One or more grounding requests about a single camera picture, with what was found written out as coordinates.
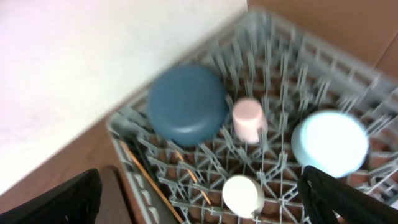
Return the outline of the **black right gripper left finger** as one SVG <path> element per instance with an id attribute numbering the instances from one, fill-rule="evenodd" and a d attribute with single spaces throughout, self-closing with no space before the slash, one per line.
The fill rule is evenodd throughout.
<path id="1" fill-rule="evenodd" d="M 100 211 L 102 181 L 88 169 L 28 202 L 1 214 L 1 224 L 90 223 Z"/>

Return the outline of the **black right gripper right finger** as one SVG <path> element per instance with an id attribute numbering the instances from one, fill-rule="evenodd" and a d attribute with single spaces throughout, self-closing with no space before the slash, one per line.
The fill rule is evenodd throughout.
<path id="1" fill-rule="evenodd" d="M 394 224 L 397 210 L 313 167 L 306 166 L 298 192 L 312 224 Z"/>

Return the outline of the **light blue bowl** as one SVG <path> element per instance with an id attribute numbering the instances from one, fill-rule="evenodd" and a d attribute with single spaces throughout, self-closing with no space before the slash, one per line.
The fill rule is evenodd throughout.
<path id="1" fill-rule="evenodd" d="M 312 113 L 294 128 L 291 137 L 292 152 L 302 166 L 335 178 L 356 172 L 366 160 L 369 145 L 359 119 L 337 110 Z"/>

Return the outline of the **cream white cup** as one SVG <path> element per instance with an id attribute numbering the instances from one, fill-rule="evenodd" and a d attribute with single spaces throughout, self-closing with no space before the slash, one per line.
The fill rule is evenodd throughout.
<path id="1" fill-rule="evenodd" d="M 225 205 L 241 218 L 255 218 L 264 207 L 265 195 L 259 183 L 246 175 L 234 175 L 222 188 Z"/>

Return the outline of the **pink cup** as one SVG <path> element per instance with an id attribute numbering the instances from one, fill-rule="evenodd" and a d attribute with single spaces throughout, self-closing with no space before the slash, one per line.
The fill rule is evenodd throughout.
<path id="1" fill-rule="evenodd" d="M 233 106 L 233 127 L 237 137 L 248 144 L 259 142 L 259 131 L 268 131 L 262 105 L 252 98 L 241 98 Z"/>

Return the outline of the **wooden chopstick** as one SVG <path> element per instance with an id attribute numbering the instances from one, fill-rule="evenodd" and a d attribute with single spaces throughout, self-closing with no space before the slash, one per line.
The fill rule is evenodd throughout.
<path id="1" fill-rule="evenodd" d="M 184 161 L 184 158 L 183 158 L 183 156 L 181 155 L 181 153 L 178 152 L 177 150 L 175 150 L 175 153 L 176 153 L 177 157 L 180 159 L 180 161 L 184 164 L 185 161 Z M 198 183 L 198 180 L 197 180 L 197 178 L 196 178 L 196 175 L 195 175 L 190 169 L 188 169 L 187 172 L 189 173 L 189 175 L 190 175 L 190 177 L 192 178 L 192 180 L 194 181 L 194 183 L 197 184 L 197 183 Z M 209 205 L 211 205 L 211 201 L 210 201 L 210 199 L 208 198 L 206 192 L 203 191 L 203 190 L 200 190 L 200 192 L 201 192 L 202 196 L 205 198 L 205 200 L 207 201 L 207 203 L 208 203 Z"/>
<path id="2" fill-rule="evenodd" d="M 149 173 L 145 170 L 145 168 L 142 166 L 142 164 L 139 162 L 139 160 L 135 157 L 135 155 L 131 152 L 129 149 L 128 145 L 120 140 L 119 141 L 121 147 L 123 150 L 129 155 L 129 157 L 132 159 L 132 161 L 135 163 L 135 165 L 138 167 L 138 169 L 142 172 L 142 174 L 145 176 L 147 181 L 151 184 L 151 186 L 154 188 L 154 190 L 157 192 L 159 197 L 163 200 L 163 202 L 166 204 L 166 206 L 169 208 L 169 210 L 172 212 L 174 217 L 178 220 L 179 223 L 183 223 L 183 219 L 179 215 L 179 213 L 174 209 L 172 204 L 169 202 L 169 200 L 166 198 L 166 196 L 162 193 L 162 191 L 158 188 L 157 184 L 154 182 L 152 177 L 149 175 Z"/>

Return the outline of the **dark blue plate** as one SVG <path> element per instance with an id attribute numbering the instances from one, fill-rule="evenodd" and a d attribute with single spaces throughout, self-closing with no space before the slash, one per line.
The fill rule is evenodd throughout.
<path id="1" fill-rule="evenodd" d="M 202 65 L 165 71 L 147 97 L 147 117 L 154 131 L 182 146 L 213 139 L 228 112 L 223 83 L 214 70 Z"/>

